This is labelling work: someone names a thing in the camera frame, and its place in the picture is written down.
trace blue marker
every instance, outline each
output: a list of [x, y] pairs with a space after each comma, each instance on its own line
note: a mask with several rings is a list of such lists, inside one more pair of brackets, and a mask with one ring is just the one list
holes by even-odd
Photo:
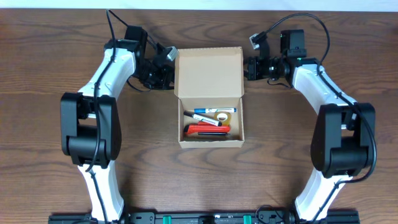
[[235, 113], [236, 108], [197, 108], [197, 109], [195, 109], [195, 113], [217, 113], [217, 112]]

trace green connector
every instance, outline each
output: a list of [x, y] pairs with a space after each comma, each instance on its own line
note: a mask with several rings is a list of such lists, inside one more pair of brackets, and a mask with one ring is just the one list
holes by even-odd
[[251, 224], [251, 215], [243, 216], [243, 224]]
[[163, 224], [172, 224], [172, 217], [163, 217]]

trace red box cutter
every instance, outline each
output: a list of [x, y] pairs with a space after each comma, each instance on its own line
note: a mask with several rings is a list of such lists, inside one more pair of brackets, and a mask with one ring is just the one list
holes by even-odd
[[193, 133], [228, 133], [231, 130], [229, 126], [214, 126], [202, 121], [199, 121], [198, 124], [189, 124], [184, 128], [185, 134], [193, 134]]

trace box lid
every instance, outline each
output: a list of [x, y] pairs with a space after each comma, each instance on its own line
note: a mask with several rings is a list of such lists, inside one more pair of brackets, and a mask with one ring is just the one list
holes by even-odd
[[174, 93], [179, 98], [242, 97], [242, 47], [179, 49]]

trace pen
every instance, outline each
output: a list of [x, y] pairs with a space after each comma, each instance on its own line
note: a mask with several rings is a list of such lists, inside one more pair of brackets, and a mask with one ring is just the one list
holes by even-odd
[[193, 119], [197, 119], [197, 120], [199, 120], [199, 121], [203, 121], [203, 122], [206, 122], [206, 123], [208, 123], [208, 124], [215, 125], [215, 126], [221, 126], [221, 125], [223, 125], [220, 121], [216, 121], [216, 120], [214, 120], [214, 119], [207, 118], [207, 117], [202, 116], [202, 115], [199, 115], [199, 114], [190, 113], [190, 112], [188, 112], [188, 111], [184, 111], [184, 115], [185, 115], [185, 116], [190, 116], [190, 117], [193, 118]]
[[195, 113], [216, 113], [216, 112], [228, 112], [235, 113], [236, 108], [197, 108], [194, 109]]
[[198, 133], [199, 135], [229, 136], [229, 133]]

